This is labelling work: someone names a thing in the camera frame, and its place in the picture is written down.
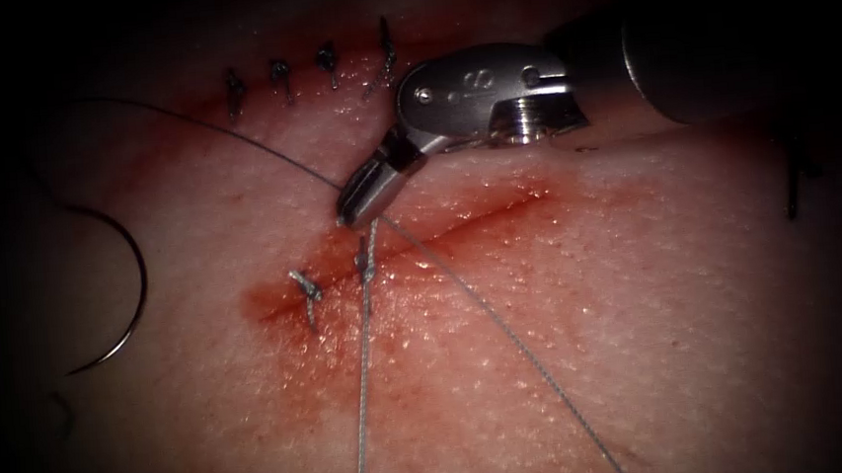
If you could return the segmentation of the right arm needle driver jaw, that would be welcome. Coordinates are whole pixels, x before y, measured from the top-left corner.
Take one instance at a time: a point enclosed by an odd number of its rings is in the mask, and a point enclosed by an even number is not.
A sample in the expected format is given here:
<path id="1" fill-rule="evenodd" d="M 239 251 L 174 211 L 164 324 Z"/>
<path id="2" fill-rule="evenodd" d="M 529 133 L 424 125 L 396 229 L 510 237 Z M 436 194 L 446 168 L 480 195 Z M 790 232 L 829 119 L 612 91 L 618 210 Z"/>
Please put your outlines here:
<path id="1" fill-rule="evenodd" d="M 360 217 L 365 212 L 381 171 L 381 160 L 369 158 L 350 174 L 336 202 L 338 218 Z"/>
<path id="2" fill-rule="evenodd" d="M 370 221 L 378 218 L 399 195 L 407 183 L 407 176 L 393 169 L 388 164 L 381 164 L 382 171 L 376 182 L 373 200 L 367 205 L 360 217 L 341 218 L 341 226 L 352 230 L 362 229 Z"/>

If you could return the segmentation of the right arm needle driver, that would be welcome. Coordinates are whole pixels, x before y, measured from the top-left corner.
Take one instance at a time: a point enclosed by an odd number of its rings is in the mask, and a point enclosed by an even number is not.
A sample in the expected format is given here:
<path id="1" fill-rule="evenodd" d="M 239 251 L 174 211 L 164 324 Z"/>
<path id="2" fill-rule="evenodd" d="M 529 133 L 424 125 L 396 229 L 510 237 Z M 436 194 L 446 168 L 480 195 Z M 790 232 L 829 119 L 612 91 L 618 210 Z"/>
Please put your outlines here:
<path id="1" fill-rule="evenodd" d="M 432 155 L 517 148 L 588 125 L 567 64 L 540 46 L 485 43 L 415 65 L 395 94 L 379 158 L 403 175 Z"/>

